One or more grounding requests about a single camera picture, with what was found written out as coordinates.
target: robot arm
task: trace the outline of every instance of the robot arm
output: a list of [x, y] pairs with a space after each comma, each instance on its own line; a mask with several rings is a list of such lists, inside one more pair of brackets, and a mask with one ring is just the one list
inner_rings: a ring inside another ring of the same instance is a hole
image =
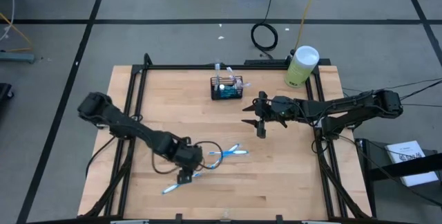
[[[345, 127], [357, 127], [363, 121], [375, 117], [397, 118], [403, 109], [399, 95], [388, 90], [366, 91], [326, 102], [291, 99], [285, 96], [275, 96], [270, 100], [267, 94], [261, 91], [259, 97], [253, 100], [253, 105], [243, 111], [255, 111], [260, 117], [259, 121], [242, 120], [252, 124], [260, 138], [266, 136], [265, 122], [278, 121], [287, 128], [286, 121], [297, 121], [320, 127], [324, 136], [336, 139], [336, 133], [340, 133]], [[340, 117], [328, 116], [344, 112], [347, 114]]]
[[143, 139], [152, 152], [181, 167], [177, 183], [191, 182], [193, 171], [202, 162], [202, 149], [191, 145], [189, 137], [180, 138], [172, 133], [154, 131], [124, 115], [103, 93], [89, 93], [78, 107], [81, 119], [95, 126], [106, 124], [117, 138], [138, 137]]

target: white cable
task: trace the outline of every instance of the white cable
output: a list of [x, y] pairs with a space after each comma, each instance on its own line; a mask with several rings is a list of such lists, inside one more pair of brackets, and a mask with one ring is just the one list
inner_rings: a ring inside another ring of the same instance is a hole
[[5, 36], [8, 34], [9, 30], [11, 29], [11, 25], [14, 23], [14, 15], [15, 15], [15, 0], [12, 0], [12, 16], [11, 16], [11, 24], [6, 27], [5, 33], [3, 36], [0, 37], [0, 41], [5, 38]]

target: white lid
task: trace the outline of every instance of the white lid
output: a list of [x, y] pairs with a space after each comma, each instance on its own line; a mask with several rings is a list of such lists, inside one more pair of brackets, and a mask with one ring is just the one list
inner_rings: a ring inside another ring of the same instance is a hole
[[319, 53], [311, 46], [301, 46], [295, 52], [298, 62], [305, 66], [315, 66], [319, 62]]

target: blue marker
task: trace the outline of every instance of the blue marker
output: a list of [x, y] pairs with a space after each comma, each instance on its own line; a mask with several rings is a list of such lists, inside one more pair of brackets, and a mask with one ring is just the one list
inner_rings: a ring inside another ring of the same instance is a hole
[[[239, 147], [240, 147], [240, 144], [235, 144], [235, 145], [234, 145], [232, 148], [230, 148], [228, 151], [223, 151], [223, 152], [222, 152], [222, 159], [224, 159], [224, 158], [226, 158], [226, 157], [229, 157], [229, 156], [232, 156], [232, 155], [245, 155], [245, 154], [248, 154], [248, 153], [249, 153], [249, 151], [237, 151], [236, 149], [238, 149]], [[211, 152], [209, 152], [209, 155], [219, 155], [219, 154], [221, 154], [220, 151], [211, 151]], [[221, 158], [218, 158], [218, 160], [216, 160], [216, 162], [215, 162], [214, 164], [209, 165], [209, 166], [207, 166], [207, 167], [210, 167], [210, 168], [212, 168], [212, 169], [215, 169], [216, 165], [217, 165], [218, 163], [220, 163], [220, 162], [221, 162]], [[199, 176], [202, 176], [202, 174], [203, 174], [202, 172], [195, 173], [195, 174], [192, 176], [192, 178], [197, 178], [197, 177], [199, 177]], [[163, 190], [163, 191], [161, 192], [161, 194], [167, 194], [167, 193], [169, 193], [169, 192], [171, 192], [171, 191], [177, 189], [177, 188], [180, 187], [180, 186], [181, 186], [181, 185], [179, 185], [179, 184], [174, 184], [174, 185], [168, 187], [167, 189]]]

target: wooden tabletop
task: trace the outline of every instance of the wooden tabletop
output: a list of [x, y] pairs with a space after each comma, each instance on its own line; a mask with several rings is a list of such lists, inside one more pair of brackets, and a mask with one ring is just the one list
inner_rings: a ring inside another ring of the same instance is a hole
[[[115, 106], [124, 108], [130, 66], [116, 66], [110, 79], [108, 95]], [[194, 179], [189, 185], [168, 194], [162, 190], [176, 183], [176, 173], [161, 175], [153, 171], [151, 150], [137, 139], [124, 218], [274, 220], [282, 214], [285, 220], [327, 219], [320, 168], [311, 151], [313, 131], [307, 124], [266, 123], [267, 138], [260, 139], [256, 130], [241, 119], [257, 119], [254, 112], [242, 112], [259, 91], [269, 98], [285, 95], [307, 99], [305, 87], [293, 89], [283, 80], [285, 71], [236, 71], [251, 87], [241, 100], [212, 101], [209, 78], [213, 71], [148, 71], [141, 114], [142, 123], [178, 136], [189, 136], [192, 142], [211, 140], [223, 149], [240, 143], [247, 156], [226, 158], [221, 166]], [[343, 96], [335, 66], [320, 67], [326, 100]], [[131, 115], [134, 112], [137, 85]], [[353, 138], [348, 130], [343, 136]], [[111, 136], [98, 131], [94, 152]], [[102, 152], [90, 166], [79, 214], [87, 212], [102, 195], [110, 181], [117, 142]], [[344, 188], [366, 213], [371, 215], [367, 193], [355, 146], [344, 140], [334, 141], [340, 177]], [[203, 152], [217, 151], [204, 144]], [[206, 163], [215, 157], [205, 155]], [[156, 156], [159, 170], [173, 168]], [[339, 215], [336, 192], [330, 183], [334, 213]], [[113, 213], [116, 213], [120, 188], [116, 190]]]

